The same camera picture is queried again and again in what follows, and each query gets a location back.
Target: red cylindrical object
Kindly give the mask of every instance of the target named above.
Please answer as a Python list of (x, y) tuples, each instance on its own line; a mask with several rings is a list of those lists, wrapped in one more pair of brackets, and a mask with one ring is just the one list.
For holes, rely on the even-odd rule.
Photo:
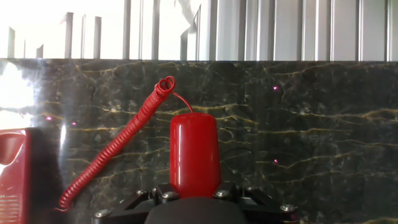
[(187, 113), (170, 125), (170, 183), (180, 198), (212, 197), (221, 183), (216, 119)]

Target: dark green marble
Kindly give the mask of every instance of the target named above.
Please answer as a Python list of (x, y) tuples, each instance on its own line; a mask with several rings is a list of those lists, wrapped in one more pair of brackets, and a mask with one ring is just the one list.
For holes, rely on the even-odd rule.
[[(10, 63), (34, 89), (34, 105), (0, 111), (33, 116), (60, 189), (173, 75), (175, 91), (217, 120), (224, 180), (297, 205), (303, 222), (398, 222), (397, 63), (3, 60), (2, 75)], [(168, 182), (170, 120), (186, 112), (170, 97), (63, 221), (89, 223), (95, 211)]]

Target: metal screw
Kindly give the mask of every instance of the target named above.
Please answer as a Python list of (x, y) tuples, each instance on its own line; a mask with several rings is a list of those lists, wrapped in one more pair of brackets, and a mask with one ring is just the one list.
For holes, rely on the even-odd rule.
[(162, 194), (162, 198), (172, 198), (176, 197), (178, 194), (176, 192), (166, 192)]
[(143, 195), (145, 194), (147, 191), (146, 190), (137, 190), (136, 194), (138, 195)]
[(111, 213), (111, 210), (109, 210), (109, 209), (100, 210), (97, 213), (95, 213), (95, 217), (102, 218), (102, 217), (109, 215), (110, 213)]
[(296, 209), (296, 207), (294, 205), (281, 205), (280, 209), (284, 212), (292, 212)]
[(219, 190), (217, 191), (214, 196), (217, 198), (225, 198), (229, 195), (229, 191), (227, 190)]

